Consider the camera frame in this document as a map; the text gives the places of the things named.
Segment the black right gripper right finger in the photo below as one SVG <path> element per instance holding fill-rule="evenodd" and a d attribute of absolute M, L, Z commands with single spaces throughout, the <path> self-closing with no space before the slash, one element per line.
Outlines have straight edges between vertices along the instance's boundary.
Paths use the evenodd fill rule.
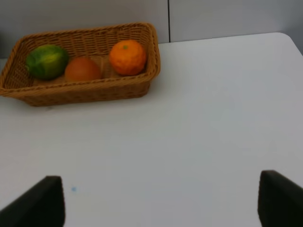
<path fill-rule="evenodd" d="M 262 171 L 258 217 L 263 227 L 301 227 L 303 188 L 275 170 Z"/>

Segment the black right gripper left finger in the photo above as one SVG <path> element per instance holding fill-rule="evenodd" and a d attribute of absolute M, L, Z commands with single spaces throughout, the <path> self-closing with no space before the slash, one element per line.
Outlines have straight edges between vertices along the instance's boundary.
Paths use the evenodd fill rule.
<path fill-rule="evenodd" d="M 46 176 L 0 211 L 2 227 L 63 227 L 65 201 L 60 176 Z"/>

